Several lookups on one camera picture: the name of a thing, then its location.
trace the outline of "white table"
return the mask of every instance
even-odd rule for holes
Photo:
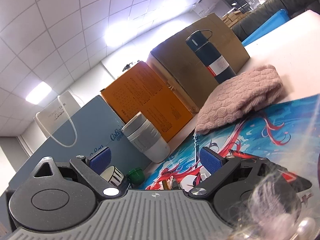
[[[320,93],[320,15],[307,11],[245,47],[250,55],[240,73],[275,66],[284,83],[278,103]],[[168,143],[171,153],[196,126],[196,116]],[[149,176],[159,164],[145,169]]]

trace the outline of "ceiling light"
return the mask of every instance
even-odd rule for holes
[[[108,28],[104,35],[107,46],[118,47],[124,41],[130,40],[137,34],[137,29],[129,21],[118,22]]]
[[[181,14],[186,6],[186,0],[165,0],[162,6],[156,10],[156,18],[174,18]]]
[[[37,85],[26,97],[26,101],[37,105],[44,99],[52,90],[52,88],[45,82]]]

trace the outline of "white paper bag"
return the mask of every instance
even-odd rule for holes
[[[70,117],[81,108],[69,91],[64,92],[60,96],[60,101]],[[34,117],[34,120],[44,135],[49,138],[50,135],[52,135],[61,125],[65,123],[65,121],[68,120],[68,116],[58,99],[56,99],[45,109],[39,112],[37,116]]]

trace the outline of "white thermos cup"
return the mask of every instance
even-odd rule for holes
[[[123,134],[154,163],[170,154],[170,147],[153,124],[139,112],[122,129]]]

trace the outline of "bag handle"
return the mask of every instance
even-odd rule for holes
[[[45,130],[45,131],[47,132],[47,134],[49,134],[50,137],[51,137],[56,143],[60,144],[60,145],[63,146],[63,147],[70,148],[70,147],[73,147],[73,146],[76,144],[76,142],[77,142],[77,140],[78,140],[78,134],[77,134],[75,125],[73,124],[73,121],[71,120],[71,118],[70,118],[68,112],[66,111],[63,103],[61,103],[60,96],[58,96],[58,102],[59,102],[60,105],[62,106],[63,111],[66,113],[66,115],[67,115],[67,117],[68,117],[68,119],[69,119],[69,121],[70,121],[70,123],[71,123],[71,125],[72,125],[73,131],[75,132],[76,138],[75,138],[75,141],[73,142],[73,144],[71,144],[71,145],[65,145],[65,144],[59,142],[51,133],[49,133],[48,130],[44,127],[44,125],[40,122],[40,120],[39,120],[39,118],[38,118],[39,112],[36,113],[36,119],[37,119],[38,123],[41,125],[42,129]]]

